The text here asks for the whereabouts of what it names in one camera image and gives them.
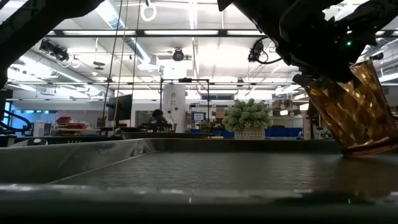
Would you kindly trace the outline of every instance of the security camera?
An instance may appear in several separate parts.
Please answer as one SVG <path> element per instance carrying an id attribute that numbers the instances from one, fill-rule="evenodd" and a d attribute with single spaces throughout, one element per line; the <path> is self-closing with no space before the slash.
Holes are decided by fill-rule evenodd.
<path id="1" fill-rule="evenodd" d="M 176 62 L 181 62 L 184 59 L 184 53 L 182 52 L 182 49 L 175 49 L 174 54 L 173 54 L 173 60 Z"/>

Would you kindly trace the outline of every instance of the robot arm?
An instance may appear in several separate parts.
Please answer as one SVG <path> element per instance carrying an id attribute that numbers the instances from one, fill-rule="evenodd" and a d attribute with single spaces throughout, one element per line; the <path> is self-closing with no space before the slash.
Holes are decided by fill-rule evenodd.
<path id="1" fill-rule="evenodd" d="M 276 45 L 287 65 L 304 75 L 348 82 L 348 65 L 355 63 L 375 33 L 398 16 L 398 1 L 370 0 L 352 14 L 325 20 L 322 10 L 340 0 L 218 0 L 220 10 L 234 4 Z"/>

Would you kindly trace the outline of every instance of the box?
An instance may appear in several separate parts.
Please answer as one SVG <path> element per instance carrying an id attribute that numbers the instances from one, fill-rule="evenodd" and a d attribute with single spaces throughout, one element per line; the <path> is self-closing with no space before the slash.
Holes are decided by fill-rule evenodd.
<path id="1" fill-rule="evenodd" d="M 224 119 L 224 118 L 225 118 L 225 108 L 217 108 L 216 119 Z"/>

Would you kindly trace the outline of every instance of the ceiling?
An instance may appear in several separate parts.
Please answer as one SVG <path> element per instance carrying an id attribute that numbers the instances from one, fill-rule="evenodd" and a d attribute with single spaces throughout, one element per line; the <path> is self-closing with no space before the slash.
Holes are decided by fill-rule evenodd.
<path id="1" fill-rule="evenodd" d="M 9 7 L 5 7 L 0 12 L 0 21 L 5 20 L 15 11 L 25 0 L 11 0 Z M 152 21 L 146 22 L 139 16 L 139 5 L 145 1 L 137 0 L 114 0 L 116 10 L 119 12 L 121 7 L 121 18 L 126 21 L 128 29 L 256 29 L 239 10 L 234 6 L 228 7 L 224 12 L 219 12 L 216 0 L 196 0 L 196 5 L 191 5 L 188 0 L 152 0 L 157 8 L 157 15 Z M 341 16 L 345 11 L 353 10 L 364 0 L 343 1 L 339 7 L 331 7 L 326 10 L 326 17 Z M 151 9 L 145 10 L 145 15 L 150 17 Z M 389 29 L 398 27 L 398 21 L 393 21 L 388 25 Z M 94 10 L 84 17 L 68 19 L 59 24 L 56 29 L 111 29 Z M 114 38 L 99 38 L 98 51 L 95 54 L 95 38 L 48 38 L 53 43 L 68 49 L 70 55 L 74 55 L 81 62 L 78 68 L 68 67 L 68 69 L 83 75 L 90 80 L 103 82 L 111 75 L 117 81 L 119 75 L 123 80 L 132 80 L 133 74 L 137 77 L 137 82 L 159 81 L 159 72 L 142 71 L 137 69 L 140 64 L 134 60 L 133 51 L 124 41 Z M 287 66 L 284 62 L 274 63 L 259 67 L 257 63 L 249 63 L 248 53 L 256 38 L 242 37 L 197 37 L 193 41 L 191 37 L 142 37 L 137 38 L 139 45 L 148 54 L 156 55 L 159 65 L 172 63 L 170 53 L 176 48 L 181 48 L 185 55 L 192 58 L 194 54 L 193 44 L 197 45 L 196 64 L 198 67 L 198 77 L 210 78 L 214 82 L 236 82 L 238 78 L 250 79 L 250 82 L 266 82 L 265 78 L 279 79 L 280 82 L 291 82 L 292 73 L 297 71 L 297 67 Z M 264 45 L 272 46 L 269 40 L 264 41 Z M 40 43 L 32 47 L 31 51 L 44 55 L 40 50 Z M 112 60 L 111 52 L 114 49 L 115 57 Z M 54 58 L 44 55 L 55 62 Z M 279 58 L 274 52 L 269 52 L 269 60 Z M 94 69 L 93 62 L 103 62 L 104 70 Z M 181 62 L 187 68 L 188 77 L 194 77 L 193 60 Z"/>

